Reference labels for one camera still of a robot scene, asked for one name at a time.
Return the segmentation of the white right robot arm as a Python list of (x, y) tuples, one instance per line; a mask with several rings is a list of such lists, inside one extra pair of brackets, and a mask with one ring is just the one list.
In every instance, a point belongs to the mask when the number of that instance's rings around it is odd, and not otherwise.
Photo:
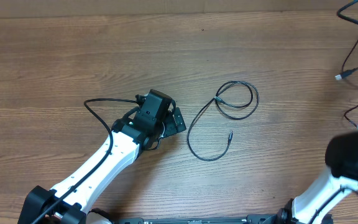
[(351, 193), (358, 193), (358, 124), (352, 133), (330, 140), (326, 167), (301, 195), (275, 215), (248, 215), (247, 223), (332, 223), (330, 211)]

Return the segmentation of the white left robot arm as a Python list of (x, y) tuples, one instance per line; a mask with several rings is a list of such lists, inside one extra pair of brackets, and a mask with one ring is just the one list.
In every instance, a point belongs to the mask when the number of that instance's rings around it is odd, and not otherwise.
[(19, 223), (109, 223), (93, 204), (114, 180), (153, 143), (186, 129), (179, 108), (164, 113), (135, 107), (112, 126), (103, 145), (72, 175), (51, 189), (34, 187), (25, 198)]

